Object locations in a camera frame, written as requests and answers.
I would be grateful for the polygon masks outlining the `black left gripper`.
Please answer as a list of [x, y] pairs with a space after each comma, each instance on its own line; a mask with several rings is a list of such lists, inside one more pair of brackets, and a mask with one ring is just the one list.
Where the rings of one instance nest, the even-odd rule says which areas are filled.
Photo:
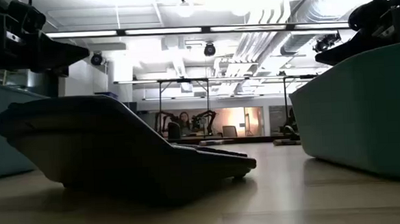
[[89, 56], [89, 50], [42, 34], [47, 18], [31, 1], [0, 0], [0, 69], [46, 71], [68, 77], [68, 66]]

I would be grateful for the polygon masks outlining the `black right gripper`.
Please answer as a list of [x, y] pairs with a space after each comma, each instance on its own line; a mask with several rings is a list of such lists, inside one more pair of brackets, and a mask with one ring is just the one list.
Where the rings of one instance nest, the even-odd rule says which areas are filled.
[[400, 42], [400, 0], [369, 1], [352, 11], [347, 22], [356, 35], [316, 54], [317, 62], [335, 66], [356, 54]]

